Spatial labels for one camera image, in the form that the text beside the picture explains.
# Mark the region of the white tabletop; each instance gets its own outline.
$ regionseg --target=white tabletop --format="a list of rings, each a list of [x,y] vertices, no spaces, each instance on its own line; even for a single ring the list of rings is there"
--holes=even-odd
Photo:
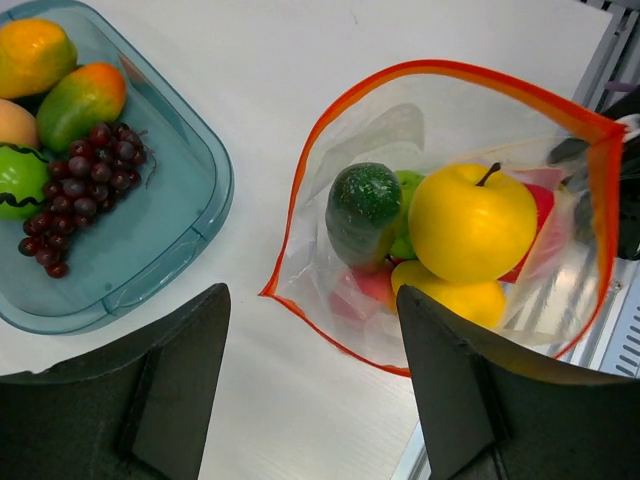
[[[0,10],[16,0],[0,0]],[[237,189],[223,230],[161,294],[88,335],[0,326],[0,366],[46,368],[228,283],[232,318],[202,479],[387,480],[414,430],[410,381],[339,353],[257,293],[323,110],[404,60],[482,64],[571,97],[606,14],[572,0],[89,0],[220,135]]]

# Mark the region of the tray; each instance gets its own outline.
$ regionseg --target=tray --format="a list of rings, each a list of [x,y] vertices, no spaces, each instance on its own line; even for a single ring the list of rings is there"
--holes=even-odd
[[[71,273],[62,280],[19,254],[20,222],[0,222],[0,317],[38,334],[86,332],[149,299],[205,249],[228,215],[233,171],[220,139],[95,10],[72,0],[38,0],[0,13],[0,26],[29,17],[61,25],[76,44],[79,65],[103,61],[123,73],[128,95],[121,120],[148,132],[144,141],[157,159],[148,188],[139,187],[77,236]]]

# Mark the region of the clear plastic bag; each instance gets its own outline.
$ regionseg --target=clear plastic bag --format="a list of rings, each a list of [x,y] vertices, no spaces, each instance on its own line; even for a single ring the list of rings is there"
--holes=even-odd
[[[585,155],[547,165],[567,133],[589,144]],[[495,330],[528,346],[571,346],[592,325],[612,278],[623,136],[622,125],[481,67],[418,60],[383,70],[336,100],[311,131],[282,251],[261,295],[344,352],[408,375],[388,281],[394,265],[362,273],[338,258],[325,225],[331,185],[362,162],[427,176],[454,163],[500,162],[508,175],[552,192],[554,203],[517,281],[504,284],[507,302]],[[586,227],[574,221],[578,204],[589,210]]]

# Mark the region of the yellow fruit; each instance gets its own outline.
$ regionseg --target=yellow fruit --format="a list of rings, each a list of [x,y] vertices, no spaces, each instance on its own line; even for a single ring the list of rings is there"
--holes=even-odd
[[[420,262],[454,283],[496,280],[533,243],[536,202],[514,178],[477,164],[454,164],[425,178],[409,207],[409,235]]]
[[[76,67],[78,52],[59,25],[42,18],[0,28],[0,98],[45,92]]]
[[[430,296],[453,313],[485,328],[498,325],[506,304],[500,283],[450,283],[436,277],[418,260],[402,262],[391,274],[394,295],[402,285],[409,285]]]

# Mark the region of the green apple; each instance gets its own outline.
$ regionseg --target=green apple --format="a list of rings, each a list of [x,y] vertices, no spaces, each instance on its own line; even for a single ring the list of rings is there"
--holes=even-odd
[[[413,251],[411,240],[409,239],[409,206],[416,188],[424,179],[424,175],[411,170],[398,170],[393,173],[398,178],[402,188],[402,219],[396,232],[395,241],[389,250],[389,255],[401,260],[415,260],[418,257]]]

